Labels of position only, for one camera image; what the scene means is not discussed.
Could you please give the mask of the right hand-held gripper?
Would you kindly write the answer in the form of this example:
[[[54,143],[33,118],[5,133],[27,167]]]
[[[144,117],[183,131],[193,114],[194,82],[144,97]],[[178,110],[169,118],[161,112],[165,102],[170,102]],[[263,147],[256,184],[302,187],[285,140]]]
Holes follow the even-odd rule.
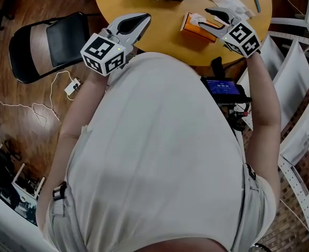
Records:
[[[205,11],[225,23],[231,23],[229,27],[225,25],[214,27],[205,22],[198,22],[202,29],[220,38],[231,51],[244,58],[249,58],[253,53],[259,51],[261,41],[247,21],[234,17],[234,13],[224,7],[209,7]]]

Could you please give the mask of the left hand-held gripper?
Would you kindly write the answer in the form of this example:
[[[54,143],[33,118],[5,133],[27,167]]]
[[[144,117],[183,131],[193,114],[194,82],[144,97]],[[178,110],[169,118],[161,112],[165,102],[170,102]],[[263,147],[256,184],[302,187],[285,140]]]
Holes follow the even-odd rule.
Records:
[[[92,34],[80,51],[85,65],[102,76],[127,62],[134,49],[131,40],[139,40],[151,23],[149,13],[130,13],[118,19],[100,33]]]

